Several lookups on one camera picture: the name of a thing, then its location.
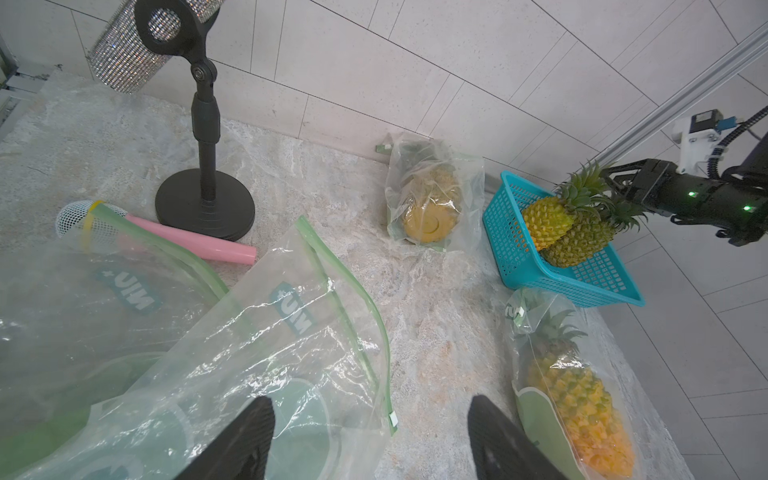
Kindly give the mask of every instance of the microphone mesh grille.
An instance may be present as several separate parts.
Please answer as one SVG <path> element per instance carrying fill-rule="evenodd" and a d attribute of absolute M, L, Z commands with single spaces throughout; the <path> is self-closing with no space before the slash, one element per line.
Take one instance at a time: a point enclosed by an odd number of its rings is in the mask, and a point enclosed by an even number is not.
<path fill-rule="evenodd" d="M 202 22 L 216 13 L 223 1 L 186 0 Z M 123 4 L 88 54 L 88 63 L 99 80 L 129 94 L 141 90 L 170 59 L 169 55 L 157 55 L 144 46 L 136 29 L 134 5 L 136 0 Z M 158 39 L 173 38 L 178 32 L 178 18 L 161 16 L 153 15 L 152 34 Z"/>

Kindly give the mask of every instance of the bagged pineapple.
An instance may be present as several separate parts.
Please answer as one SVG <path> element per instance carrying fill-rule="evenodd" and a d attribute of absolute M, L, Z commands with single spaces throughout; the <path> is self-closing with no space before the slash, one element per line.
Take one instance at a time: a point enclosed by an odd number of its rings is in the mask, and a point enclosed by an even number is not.
<path fill-rule="evenodd" d="M 525 434 L 569 480 L 643 478 L 610 362 L 563 295 L 523 288 L 507 302 L 504 341 Z"/>
<path fill-rule="evenodd" d="M 436 250 L 474 250 L 485 203 L 483 160 L 412 135 L 377 150 L 391 151 L 384 188 L 389 235 Z"/>

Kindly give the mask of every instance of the peeled pineapple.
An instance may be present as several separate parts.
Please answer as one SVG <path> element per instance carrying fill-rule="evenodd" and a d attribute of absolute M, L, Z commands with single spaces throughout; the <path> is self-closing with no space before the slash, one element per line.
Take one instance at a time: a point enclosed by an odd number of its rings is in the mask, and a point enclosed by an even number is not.
<path fill-rule="evenodd" d="M 632 476 L 634 452 L 611 394 L 572 355 L 548 353 L 531 365 L 528 384 L 545 392 L 583 463 L 603 476 Z"/>

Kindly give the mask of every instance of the bag label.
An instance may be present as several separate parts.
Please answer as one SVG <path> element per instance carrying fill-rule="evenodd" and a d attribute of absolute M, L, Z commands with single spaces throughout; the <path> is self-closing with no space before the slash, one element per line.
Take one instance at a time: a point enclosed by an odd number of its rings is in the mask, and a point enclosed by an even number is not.
<path fill-rule="evenodd" d="M 293 335 L 302 336 L 315 325 L 315 319 L 301 301 L 301 297 L 288 283 L 282 282 L 278 285 L 270 295 L 270 299 L 280 314 L 281 320 L 293 331 Z"/>
<path fill-rule="evenodd" d="M 106 283 L 128 308 L 147 315 L 152 313 L 163 302 L 152 291 L 146 282 L 128 270 L 121 268 L 100 268 L 95 272 L 96 278 Z"/>

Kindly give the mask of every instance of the yellow strap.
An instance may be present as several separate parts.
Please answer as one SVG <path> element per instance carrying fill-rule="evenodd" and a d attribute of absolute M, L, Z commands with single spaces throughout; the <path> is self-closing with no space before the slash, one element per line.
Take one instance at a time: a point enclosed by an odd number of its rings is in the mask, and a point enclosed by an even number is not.
<path fill-rule="evenodd" d="M 91 230 L 94 226 L 94 214 L 91 212 L 94 208 L 96 208 L 97 205 L 104 203 L 101 200 L 96 200 L 93 205 L 91 205 L 91 208 L 88 209 L 88 214 L 85 216 L 85 219 L 83 221 L 83 235 L 80 237 L 80 244 L 83 247 L 83 251 L 85 253 L 91 252 Z"/>

